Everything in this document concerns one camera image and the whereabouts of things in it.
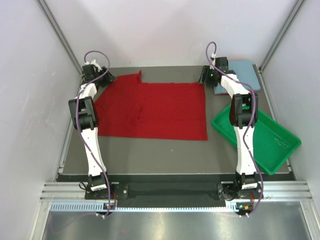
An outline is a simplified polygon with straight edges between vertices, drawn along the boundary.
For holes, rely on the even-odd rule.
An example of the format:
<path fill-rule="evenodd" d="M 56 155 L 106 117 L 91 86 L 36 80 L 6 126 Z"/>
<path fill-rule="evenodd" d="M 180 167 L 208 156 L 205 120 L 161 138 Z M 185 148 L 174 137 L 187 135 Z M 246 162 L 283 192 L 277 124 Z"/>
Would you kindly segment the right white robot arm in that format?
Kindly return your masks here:
<path fill-rule="evenodd" d="M 231 98 L 229 122 L 233 126 L 237 144 L 237 167 L 233 192 L 245 198 L 258 187 L 258 170 L 254 159 L 254 131 L 258 120 L 258 95 L 253 88 L 241 82 L 229 69 L 226 57 L 212 54 L 209 65 L 202 68 L 199 83 L 223 87 Z"/>

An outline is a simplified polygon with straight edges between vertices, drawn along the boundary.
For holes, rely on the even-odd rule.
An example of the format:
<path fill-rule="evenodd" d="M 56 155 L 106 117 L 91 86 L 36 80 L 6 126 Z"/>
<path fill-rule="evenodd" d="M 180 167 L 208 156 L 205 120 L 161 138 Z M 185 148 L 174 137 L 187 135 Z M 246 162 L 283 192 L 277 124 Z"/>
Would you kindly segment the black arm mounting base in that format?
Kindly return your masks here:
<path fill-rule="evenodd" d="M 226 201 L 245 201 L 252 208 L 262 195 L 257 174 L 142 174 L 110 175 L 110 189 L 94 191 L 89 185 L 85 199 L 102 200 L 112 208 L 221 207 Z"/>

